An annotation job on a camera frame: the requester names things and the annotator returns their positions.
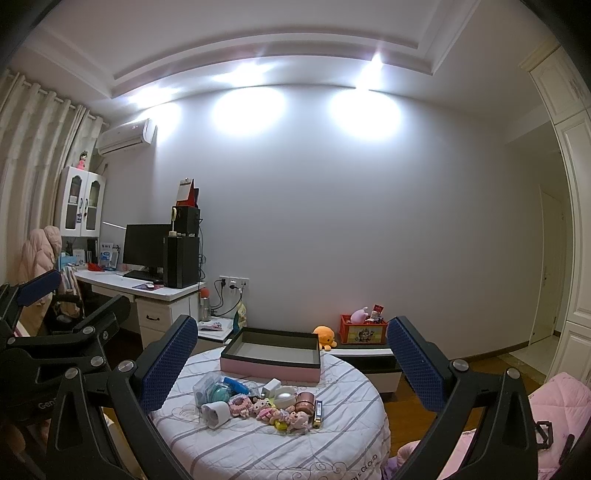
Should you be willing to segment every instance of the lip balm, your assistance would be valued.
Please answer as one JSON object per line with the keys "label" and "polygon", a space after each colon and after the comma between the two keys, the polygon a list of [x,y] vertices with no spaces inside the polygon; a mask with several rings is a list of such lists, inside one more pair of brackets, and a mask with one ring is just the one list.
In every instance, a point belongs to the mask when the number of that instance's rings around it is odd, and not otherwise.
{"label": "lip balm", "polygon": [[322,400],[316,400],[316,406],[314,408],[314,421],[312,426],[317,429],[322,424]]}

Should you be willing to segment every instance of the power cord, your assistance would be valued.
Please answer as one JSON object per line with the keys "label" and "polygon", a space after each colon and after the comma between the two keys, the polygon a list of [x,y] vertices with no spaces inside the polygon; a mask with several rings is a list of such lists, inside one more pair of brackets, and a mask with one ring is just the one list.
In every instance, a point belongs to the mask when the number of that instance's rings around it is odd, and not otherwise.
{"label": "power cord", "polygon": [[[220,282],[222,284],[222,291],[221,292],[217,289],[217,282]],[[215,282],[213,282],[213,288],[216,289],[216,293],[217,293],[218,298],[220,299],[220,303],[211,307],[212,312],[215,309],[221,308],[223,306],[223,288],[225,286],[226,286],[226,279],[225,278],[220,278],[220,279],[216,280]]]}
{"label": "power cord", "polygon": [[238,307],[238,304],[242,301],[242,289],[237,287],[236,285],[230,285],[230,290],[234,290],[235,288],[238,288],[238,291],[240,292],[240,298],[238,299],[238,301],[236,302],[236,304],[228,311],[224,312],[224,313],[215,313],[216,317],[223,317],[225,314],[230,313],[233,309],[235,309],[236,307]]}

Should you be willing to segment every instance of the doorway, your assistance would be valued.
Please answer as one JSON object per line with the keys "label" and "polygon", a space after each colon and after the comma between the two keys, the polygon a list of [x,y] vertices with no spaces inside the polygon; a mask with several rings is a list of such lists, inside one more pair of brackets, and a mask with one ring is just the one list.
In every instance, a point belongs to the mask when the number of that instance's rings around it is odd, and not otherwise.
{"label": "doorway", "polygon": [[538,307],[529,346],[511,352],[511,355],[547,375],[558,347],[556,324],[564,287],[566,228],[562,203],[542,189],[540,189],[540,197],[543,263]]}

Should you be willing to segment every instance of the orange plush octopus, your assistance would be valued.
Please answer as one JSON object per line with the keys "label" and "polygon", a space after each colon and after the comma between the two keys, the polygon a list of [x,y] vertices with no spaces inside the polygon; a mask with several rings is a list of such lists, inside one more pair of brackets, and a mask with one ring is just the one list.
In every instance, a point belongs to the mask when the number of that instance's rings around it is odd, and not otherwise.
{"label": "orange plush octopus", "polygon": [[318,335],[318,340],[320,341],[320,349],[324,349],[327,352],[334,347],[336,347],[335,342],[335,333],[328,327],[319,326],[314,329],[314,332]]}

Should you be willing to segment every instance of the pink quilt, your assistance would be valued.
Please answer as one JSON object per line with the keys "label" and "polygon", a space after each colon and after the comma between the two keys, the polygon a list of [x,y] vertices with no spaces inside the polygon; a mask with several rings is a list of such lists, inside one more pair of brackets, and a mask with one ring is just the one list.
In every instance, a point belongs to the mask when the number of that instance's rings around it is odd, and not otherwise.
{"label": "pink quilt", "polygon": [[[569,374],[561,373],[533,392],[530,395],[530,404],[534,421],[550,421],[554,430],[552,447],[538,453],[538,480],[548,480],[558,470],[558,459],[564,449],[566,437],[572,433],[576,442],[591,418],[591,390]],[[458,470],[474,432],[471,430],[462,433],[438,479],[447,478]],[[407,443],[398,450],[398,467],[410,457],[418,443],[419,440]]]}

